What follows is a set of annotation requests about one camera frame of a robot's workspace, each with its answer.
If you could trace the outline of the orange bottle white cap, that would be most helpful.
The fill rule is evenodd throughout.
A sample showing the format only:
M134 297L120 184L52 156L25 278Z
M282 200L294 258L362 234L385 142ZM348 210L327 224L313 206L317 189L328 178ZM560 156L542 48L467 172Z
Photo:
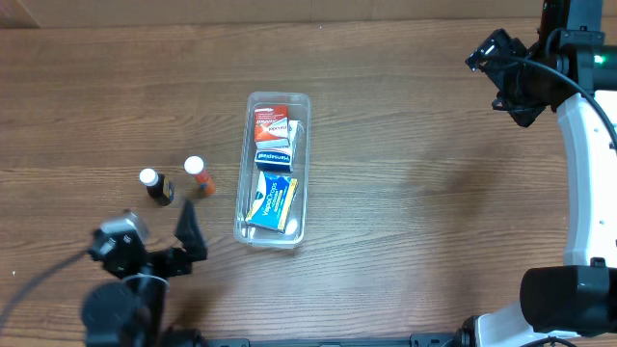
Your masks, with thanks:
M184 170L191 175L199 184L206 196L211 196L216 192L216 185L212 176L206 169L205 161L197 156L190 156L184 162Z

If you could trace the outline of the clear plastic container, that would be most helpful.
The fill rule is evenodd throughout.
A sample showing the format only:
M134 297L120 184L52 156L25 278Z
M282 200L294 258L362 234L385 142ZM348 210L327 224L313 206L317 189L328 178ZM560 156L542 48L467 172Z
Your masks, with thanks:
M251 246L293 249L305 235L311 102L303 93L248 98L234 222Z

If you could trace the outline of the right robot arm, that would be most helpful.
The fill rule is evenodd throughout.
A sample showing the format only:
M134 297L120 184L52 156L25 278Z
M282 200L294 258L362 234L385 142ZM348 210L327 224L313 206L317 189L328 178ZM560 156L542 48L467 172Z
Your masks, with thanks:
M602 16L602 0L546 0L533 45L498 29L468 57L517 125L556 114L569 227L562 264L526 271L517 302L468 318L454 346L569 346L616 330L616 49Z

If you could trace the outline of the dark bottle white cap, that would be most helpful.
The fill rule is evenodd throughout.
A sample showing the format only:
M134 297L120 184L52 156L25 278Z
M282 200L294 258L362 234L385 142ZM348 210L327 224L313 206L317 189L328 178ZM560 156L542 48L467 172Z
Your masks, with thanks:
M146 186L148 195L161 206L167 206L174 200L174 186L162 173L151 168L141 170L139 179Z

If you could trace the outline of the white and blue medicine box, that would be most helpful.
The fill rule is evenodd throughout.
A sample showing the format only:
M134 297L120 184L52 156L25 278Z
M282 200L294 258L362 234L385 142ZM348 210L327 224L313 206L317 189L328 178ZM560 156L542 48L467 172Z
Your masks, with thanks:
M258 149L255 153L256 167L262 171L292 173L296 147L304 128L299 120L289 122L289 146Z

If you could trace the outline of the blue VapoDrops box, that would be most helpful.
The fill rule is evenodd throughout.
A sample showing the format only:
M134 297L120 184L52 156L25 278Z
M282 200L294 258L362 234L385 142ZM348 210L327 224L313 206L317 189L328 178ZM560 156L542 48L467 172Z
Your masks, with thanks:
M297 179L291 176L260 172L246 221L253 226L283 232L297 185Z

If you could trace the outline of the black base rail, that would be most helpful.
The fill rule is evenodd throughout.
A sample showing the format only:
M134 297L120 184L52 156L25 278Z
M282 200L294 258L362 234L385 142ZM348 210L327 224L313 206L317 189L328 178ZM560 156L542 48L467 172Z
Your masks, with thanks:
M452 333L421 333L409 337L285 339L255 341L247 338L205 339L204 347L455 347L460 341Z

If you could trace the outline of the red medicine box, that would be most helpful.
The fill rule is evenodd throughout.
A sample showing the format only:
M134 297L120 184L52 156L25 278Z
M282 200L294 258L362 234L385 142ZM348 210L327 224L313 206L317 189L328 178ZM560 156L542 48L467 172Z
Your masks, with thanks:
M256 107L254 116L257 148L289 146L289 118L286 105Z

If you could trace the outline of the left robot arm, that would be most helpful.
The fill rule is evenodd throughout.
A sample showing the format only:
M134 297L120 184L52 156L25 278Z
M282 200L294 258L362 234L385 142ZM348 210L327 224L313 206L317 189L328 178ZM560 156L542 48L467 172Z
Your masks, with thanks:
M207 259L206 242L189 200L183 204L174 236L178 247L148 251L148 229L131 211L94 231L88 254L117 280L95 288L84 300L81 320L88 347L206 344L195 329L161 330L169 279L191 274L195 262Z

